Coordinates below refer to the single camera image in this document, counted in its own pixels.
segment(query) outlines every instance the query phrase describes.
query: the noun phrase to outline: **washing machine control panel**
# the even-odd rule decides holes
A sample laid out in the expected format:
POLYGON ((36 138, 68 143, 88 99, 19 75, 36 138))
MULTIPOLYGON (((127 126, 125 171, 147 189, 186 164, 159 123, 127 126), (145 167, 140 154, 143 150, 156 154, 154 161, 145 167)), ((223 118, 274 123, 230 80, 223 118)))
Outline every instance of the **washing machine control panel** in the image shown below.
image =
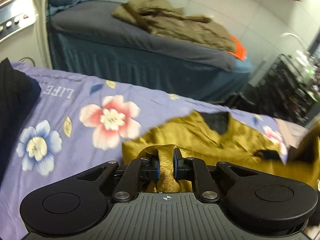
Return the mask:
POLYGON ((8 0, 0 4, 0 41, 35 21, 32 0, 8 0))

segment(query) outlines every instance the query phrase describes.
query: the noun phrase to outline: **leaf print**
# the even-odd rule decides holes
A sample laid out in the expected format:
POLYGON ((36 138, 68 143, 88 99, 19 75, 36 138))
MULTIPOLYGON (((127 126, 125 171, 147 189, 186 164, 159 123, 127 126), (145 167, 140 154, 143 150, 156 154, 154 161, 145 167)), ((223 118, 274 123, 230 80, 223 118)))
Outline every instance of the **leaf print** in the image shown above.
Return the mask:
POLYGON ((176 99, 179 98, 179 97, 178 97, 177 95, 175 95, 175 94, 168 94, 168 95, 169 95, 170 99, 172 99, 172 100, 176 100, 176 99))
POLYGON ((261 117, 260 115, 254 114, 254 116, 255 116, 257 119, 259 119, 260 121, 263 121, 263 119, 262 119, 262 117, 261 117))
POLYGON ((102 87, 103 87, 103 84, 98 84, 98 85, 92 86, 91 89, 90 89, 90 95, 92 95, 93 93, 99 91, 102 87))
POLYGON ((71 138, 71 133, 72 133, 72 122, 71 122, 71 119, 69 116, 67 116, 65 119, 64 119, 64 122, 63 122, 63 131, 65 133, 66 136, 68 136, 69 138, 71 138))
POLYGON ((113 89, 116 88, 116 83, 114 81, 106 80, 106 84, 113 89))
POLYGON ((258 127, 258 125, 259 125, 259 119, 256 117, 256 115, 254 115, 254 116, 252 117, 252 121, 253 121, 253 124, 254 124, 256 127, 258 127))

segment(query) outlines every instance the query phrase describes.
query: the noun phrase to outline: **knob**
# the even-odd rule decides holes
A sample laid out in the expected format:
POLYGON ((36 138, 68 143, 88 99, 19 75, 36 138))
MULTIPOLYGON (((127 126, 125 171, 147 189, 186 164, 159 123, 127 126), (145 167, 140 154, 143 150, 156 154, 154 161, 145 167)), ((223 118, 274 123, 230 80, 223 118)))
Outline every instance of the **knob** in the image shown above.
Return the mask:
POLYGON ((5 26, 7 26, 7 29, 9 29, 9 28, 11 27, 11 25, 12 25, 12 22, 11 22, 11 21, 8 21, 8 22, 5 24, 5 26))

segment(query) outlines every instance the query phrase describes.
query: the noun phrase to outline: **orange fabric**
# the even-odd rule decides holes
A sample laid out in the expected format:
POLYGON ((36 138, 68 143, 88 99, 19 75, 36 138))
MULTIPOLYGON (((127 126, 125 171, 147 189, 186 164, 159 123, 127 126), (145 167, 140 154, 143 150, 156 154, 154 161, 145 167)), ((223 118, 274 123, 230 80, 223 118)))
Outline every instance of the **orange fabric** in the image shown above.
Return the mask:
POLYGON ((228 51, 227 52, 232 54, 233 56, 235 56, 239 60, 245 61, 247 58, 247 50, 244 48, 244 46, 242 46, 240 41, 238 41, 238 39, 235 36, 232 36, 230 34, 230 37, 233 39, 233 41, 236 44, 236 53, 228 52, 228 51))

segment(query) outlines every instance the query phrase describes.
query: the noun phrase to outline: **yellow cloth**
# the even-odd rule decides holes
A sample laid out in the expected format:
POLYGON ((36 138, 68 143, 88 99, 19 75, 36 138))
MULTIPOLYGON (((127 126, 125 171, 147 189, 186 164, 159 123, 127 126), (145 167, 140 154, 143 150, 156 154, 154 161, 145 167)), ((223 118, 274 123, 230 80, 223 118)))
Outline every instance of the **yellow cloth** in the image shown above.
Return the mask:
POLYGON ((317 187, 319 178, 319 138, 320 123, 303 139, 297 149, 298 154, 313 145, 314 162, 289 162, 286 166, 279 160, 263 160, 255 155, 259 150, 277 150, 279 146, 265 138, 257 130, 229 116, 228 130, 219 135, 211 130, 202 116, 194 111, 187 117, 169 120, 166 124, 151 129, 144 136, 122 144, 125 164, 131 160, 153 154, 159 156, 160 179, 150 183, 148 192, 190 192, 191 184, 177 182, 173 177, 173 149, 180 148, 183 157, 203 159, 207 165, 226 161, 281 177, 299 180, 317 187))
POLYGON ((130 0, 112 16, 160 37, 236 53, 236 44, 222 25, 203 15, 184 16, 166 0, 130 0))

